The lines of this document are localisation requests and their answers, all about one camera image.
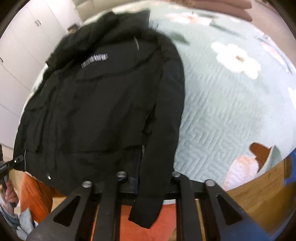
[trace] bed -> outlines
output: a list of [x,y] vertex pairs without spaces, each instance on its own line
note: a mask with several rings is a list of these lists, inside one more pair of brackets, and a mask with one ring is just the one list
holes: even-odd
[[272,39],[242,19],[174,3],[141,1],[113,11],[146,8],[150,26],[171,38],[184,65],[175,170],[230,190],[287,157],[296,147],[296,71]]

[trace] jacket cuff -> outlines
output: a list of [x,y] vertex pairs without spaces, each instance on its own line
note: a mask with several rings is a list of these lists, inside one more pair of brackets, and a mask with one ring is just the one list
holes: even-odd
[[162,205],[163,198],[138,197],[131,209],[128,220],[148,229],[157,220]]

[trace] jacket sleeve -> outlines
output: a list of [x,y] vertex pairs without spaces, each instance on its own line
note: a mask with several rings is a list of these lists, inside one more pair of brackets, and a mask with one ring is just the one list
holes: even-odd
[[144,228],[156,221],[169,189],[185,98],[182,61],[168,38],[163,36],[161,41],[163,74],[155,122],[141,163],[139,194],[129,216],[130,221]]

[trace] jacket snap button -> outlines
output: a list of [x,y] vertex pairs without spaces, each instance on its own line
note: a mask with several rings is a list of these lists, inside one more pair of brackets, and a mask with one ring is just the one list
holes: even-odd
[[46,173],[46,177],[47,177],[48,180],[51,180],[51,177],[50,177],[50,173],[49,172]]

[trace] wooden floor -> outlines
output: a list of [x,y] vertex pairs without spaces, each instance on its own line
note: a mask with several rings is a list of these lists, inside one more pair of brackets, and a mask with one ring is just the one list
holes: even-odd
[[[227,192],[270,236],[296,209],[296,184],[283,185],[288,175],[286,170],[290,170],[289,160]],[[176,231],[170,239],[173,240],[176,240]]]

